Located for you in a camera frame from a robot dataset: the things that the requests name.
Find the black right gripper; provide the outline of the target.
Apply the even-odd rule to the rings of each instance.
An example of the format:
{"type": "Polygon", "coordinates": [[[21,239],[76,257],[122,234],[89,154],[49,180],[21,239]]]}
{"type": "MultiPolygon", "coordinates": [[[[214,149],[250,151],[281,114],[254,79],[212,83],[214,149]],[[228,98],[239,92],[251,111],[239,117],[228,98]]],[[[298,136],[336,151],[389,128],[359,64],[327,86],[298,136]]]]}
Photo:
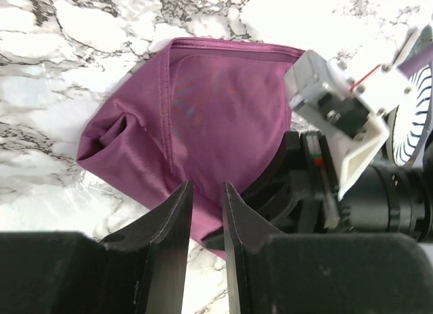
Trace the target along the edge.
{"type": "Polygon", "coordinates": [[[339,183],[327,139],[319,131],[287,131],[275,156],[243,192],[223,186],[226,210],[239,204],[279,231],[340,233],[339,183]]]}

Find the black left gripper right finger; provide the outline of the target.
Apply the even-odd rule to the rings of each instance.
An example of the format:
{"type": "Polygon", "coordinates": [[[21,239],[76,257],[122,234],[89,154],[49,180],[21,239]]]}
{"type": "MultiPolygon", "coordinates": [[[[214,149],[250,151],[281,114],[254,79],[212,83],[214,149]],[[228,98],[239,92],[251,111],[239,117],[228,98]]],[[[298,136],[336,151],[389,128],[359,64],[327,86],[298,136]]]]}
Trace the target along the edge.
{"type": "Polygon", "coordinates": [[[223,234],[230,313],[288,312],[288,255],[276,227],[223,185],[223,234]]]}

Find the purple cloth napkin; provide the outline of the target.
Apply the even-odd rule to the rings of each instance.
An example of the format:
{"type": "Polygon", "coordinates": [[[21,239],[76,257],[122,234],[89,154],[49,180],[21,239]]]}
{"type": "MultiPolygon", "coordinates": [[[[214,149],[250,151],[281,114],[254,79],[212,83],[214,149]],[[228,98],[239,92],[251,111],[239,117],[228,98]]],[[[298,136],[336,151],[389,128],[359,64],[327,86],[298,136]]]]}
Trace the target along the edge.
{"type": "Polygon", "coordinates": [[[222,186],[242,192],[266,169],[292,112],[283,45],[176,38],[134,72],[81,135],[85,170],[148,209],[193,183],[191,238],[223,224],[222,186]]]}

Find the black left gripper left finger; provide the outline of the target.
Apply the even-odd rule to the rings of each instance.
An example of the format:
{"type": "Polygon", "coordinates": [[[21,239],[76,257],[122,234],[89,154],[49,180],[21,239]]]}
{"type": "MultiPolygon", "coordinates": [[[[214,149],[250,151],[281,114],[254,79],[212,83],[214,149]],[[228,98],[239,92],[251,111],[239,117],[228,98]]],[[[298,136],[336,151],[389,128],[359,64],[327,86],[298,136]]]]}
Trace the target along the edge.
{"type": "Polygon", "coordinates": [[[182,183],[161,205],[101,242],[108,250],[103,311],[180,311],[193,208],[182,183]]]}

